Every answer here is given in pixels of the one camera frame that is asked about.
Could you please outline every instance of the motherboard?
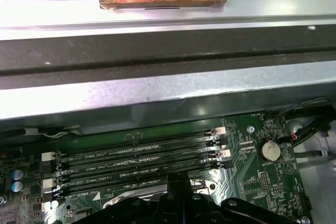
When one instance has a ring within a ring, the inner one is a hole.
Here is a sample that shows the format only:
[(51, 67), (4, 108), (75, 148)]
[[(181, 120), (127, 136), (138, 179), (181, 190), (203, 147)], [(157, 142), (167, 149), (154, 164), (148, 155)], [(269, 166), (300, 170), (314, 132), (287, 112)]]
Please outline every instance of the motherboard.
[(237, 197), (311, 220), (292, 144), (267, 115), (2, 147), (0, 224), (73, 223), (127, 197), (150, 200), (179, 172), (217, 204)]

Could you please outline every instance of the cable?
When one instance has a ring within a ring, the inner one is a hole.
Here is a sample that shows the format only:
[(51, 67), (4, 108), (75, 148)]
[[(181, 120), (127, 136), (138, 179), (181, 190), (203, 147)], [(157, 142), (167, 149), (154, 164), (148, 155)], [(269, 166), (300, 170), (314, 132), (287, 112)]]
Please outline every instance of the cable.
[(294, 109), (297, 109), (297, 108), (300, 108), (300, 107), (304, 107), (304, 106), (308, 106), (308, 105), (312, 105), (312, 104), (320, 104), (320, 103), (332, 103), (333, 100), (330, 98), (330, 97), (316, 97), (316, 98), (312, 98), (312, 99), (307, 99), (307, 100), (304, 100), (302, 102), (298, 102), (296, 104), (293, 104), (283, 110), (281, 110), (277, 115), (276, 117), (274, 118), (274, 122), (279, 126), (279, 128), (281, 128), (284, 132), (287, 132), (289, 135), (292, 134), (292, 132), (290, 132), (287, 128), (286, 128), (286, 124), (285, 126), (282, 125), (281, 123), (281, 119), (282, 117), (288, 113), (289, 111), (292, 111)]
[[(323, 157), (322, 151), (309, 151), (309, 152), (295, 152), (296, 158), (308, 158), (308, 157)], [(336, 159), (336, 154), (328, 152), (328, 158), (330, 160)]]
[(44, 131), (40, 132), (38, 128), (24, 128), (24, 129), (15, 129), (15, 130), (0, 132), (0, 140), (4, 138), (10, 138), (10, 137), (16, 137), (16, 136), (37, 136), (37, 135), (43, 135), (49, 138), (60, 138), (67, 134), (70, 134), (70, 132), (61, 131), (61, 132), (57, 132), (56, 134), (51, 135)]
[(309, 152), (295, 152), (296, 158), (307, 158), (307, 157), (322, 157), (321, 151), (309, 151)]
[(293, 140), (297, 140), (298, 139), (298, 136), (296, 136), (294, 133), (291, 133), (290, 136), (291, 136), (291, 138)]
[(304, 128), (298, 130), (298, 132), (295, 133), (295, 135), (297, 136), (297, 140), (294, 140), (293, 147), (302, 144), (304, 141), (311, 138), (315, 133), (317, 133), (320, 130), (321, 126), (330, 124), (334, 120), (336, 120), (336, 113), (335, 111), (332, 111), (329, 112), (329, 114), (327, 115), (320, 116)]

